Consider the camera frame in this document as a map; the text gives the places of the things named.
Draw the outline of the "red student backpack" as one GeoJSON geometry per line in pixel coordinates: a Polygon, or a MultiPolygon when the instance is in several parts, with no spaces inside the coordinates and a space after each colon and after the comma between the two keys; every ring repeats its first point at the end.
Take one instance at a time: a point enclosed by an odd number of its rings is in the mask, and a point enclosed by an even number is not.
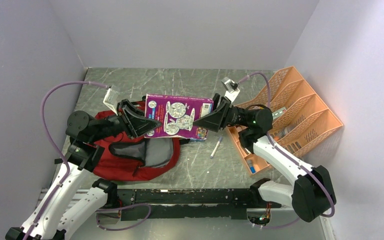
{"type": "Polygon", "coordinates": [[[119,115],[111,110],[95,116],[73,112],[66,122],[70,145],[65,155],[69,167],[119,182],[150,181],[170,169],[180,158],[187,138],[130,139],[119,115]]]}

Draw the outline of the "purple puzzle book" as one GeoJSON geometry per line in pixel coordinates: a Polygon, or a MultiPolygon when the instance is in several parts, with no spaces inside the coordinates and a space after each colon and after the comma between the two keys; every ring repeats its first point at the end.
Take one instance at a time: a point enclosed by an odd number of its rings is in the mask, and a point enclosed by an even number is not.
{"type": "Polygon", "coordinates": [[[193,122],[211,113],[213,105],[211,98],[147,94],[145,117],[160,121],[162,126],[144,136],[148,139],[207,137],[208,130],[193,126],[193,122]]]}

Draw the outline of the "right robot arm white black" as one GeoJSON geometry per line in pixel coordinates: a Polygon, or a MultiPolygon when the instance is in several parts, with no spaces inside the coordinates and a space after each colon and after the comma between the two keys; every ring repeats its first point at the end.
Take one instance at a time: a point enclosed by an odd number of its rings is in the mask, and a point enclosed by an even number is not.
{"type": "Polygon", "coordinates": [[[335,214],[337,200],[329,171],[322,165],[314,167],[300,160],[274,141],[269,133],[273,114],[268,106],[255,104],[242,108],[234,106],[225,96],[216,94],[214,97],[219,103],[193,125],[213,132],[226,127],[243,127],[238,133],[240,146],[264,159],[289,182],[286,185],[264,180],[250,193],[250,202],[255,207],[267,202],[287,206],[307,223],[335,214]]]}

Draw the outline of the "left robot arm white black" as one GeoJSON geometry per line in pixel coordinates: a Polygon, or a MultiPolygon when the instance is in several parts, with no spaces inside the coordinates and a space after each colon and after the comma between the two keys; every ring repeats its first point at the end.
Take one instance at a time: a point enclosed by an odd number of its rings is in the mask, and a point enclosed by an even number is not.
{"type": "Polygon", "coordinates": [[[70,146],[61,154],[60,170],[44,198],[20,226],[11,227],[6,240],[69,240],[76,230],[95,212],[120,208],[116,184],[100,178],[86,193],[86,197],[72,207],[70,202],[85,177],[92,175],[104,147],[97,141],[126,134],[130,139],[141,137],[162,124],[146,118],[138,104],[123,100],[110,116],[98,119],[77,110],[67,119],[66,134],[70,146]]]}

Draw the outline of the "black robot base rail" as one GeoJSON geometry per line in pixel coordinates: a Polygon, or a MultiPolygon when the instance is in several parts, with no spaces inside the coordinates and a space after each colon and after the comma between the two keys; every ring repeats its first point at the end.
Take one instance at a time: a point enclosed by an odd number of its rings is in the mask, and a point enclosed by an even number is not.
{"type": "Polygon", "coordinates": [[[105,193],[102,201],[96,193],[82,191],[69,202],[61,221],[65,224],[70,216],[89,217],[98,212],[109,215],[123,207],[127,209],[121,210],[121,221],[135,221],[145,215],[151,219],[247,220],[253,209],[279,209],[281,204],[262,200],[250,188],[118,189],[105,193]]]}

